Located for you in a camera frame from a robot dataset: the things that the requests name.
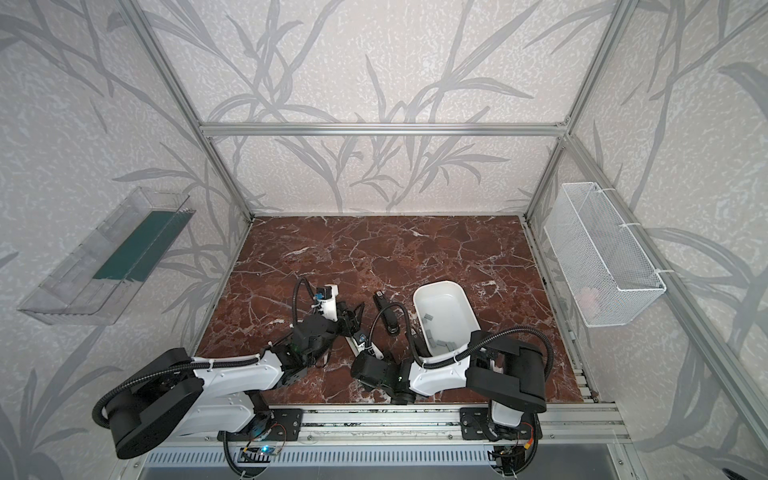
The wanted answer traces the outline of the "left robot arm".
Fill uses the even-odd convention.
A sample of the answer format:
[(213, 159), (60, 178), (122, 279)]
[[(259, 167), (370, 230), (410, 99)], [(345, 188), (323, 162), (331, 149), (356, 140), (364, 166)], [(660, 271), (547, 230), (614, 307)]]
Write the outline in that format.
[(260, 354), (205, 359), (170, 349), (100, 398), (92, 419), (109, 430), (118, 458), (169, 438), (206, 432), (255, 434), (271, 419), (262, 392), (296, 383), (340, 336), (359, 331), (364, 306), (325, 302)]

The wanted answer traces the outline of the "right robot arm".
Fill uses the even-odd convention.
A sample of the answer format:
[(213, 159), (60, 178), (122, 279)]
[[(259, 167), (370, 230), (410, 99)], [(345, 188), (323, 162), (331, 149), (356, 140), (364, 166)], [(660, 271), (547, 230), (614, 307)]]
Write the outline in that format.
[(491, 423), (517, 429), (534, 425), (546, 411), (546, 382), (554, 360), (545, 334), (513, 327), (498, 333), (476, 330), (454, 352), (401, 363), (363, 351), (352, 364), (351, 376), (367, 388), (384, 391), (395, 404), (467, 388), (489, 400)]

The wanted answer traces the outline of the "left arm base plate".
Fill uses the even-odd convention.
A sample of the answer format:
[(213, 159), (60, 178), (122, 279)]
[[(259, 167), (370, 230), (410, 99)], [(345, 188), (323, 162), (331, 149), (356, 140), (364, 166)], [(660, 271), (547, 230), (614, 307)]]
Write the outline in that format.
[(234, 438), (241, 441), (297, 441), (303, 414), (304, 411), (298, 408), (257, 412), (251, 421), (234, 435)]

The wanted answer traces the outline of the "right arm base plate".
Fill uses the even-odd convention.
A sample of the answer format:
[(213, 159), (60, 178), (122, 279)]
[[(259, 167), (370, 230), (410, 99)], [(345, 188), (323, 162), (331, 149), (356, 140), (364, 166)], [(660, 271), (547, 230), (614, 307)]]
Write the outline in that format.
[(463, 440), (533, 444), (542, 436), (537, 414), (518, 412), (497, 403), (460, 408), (459, 423)]

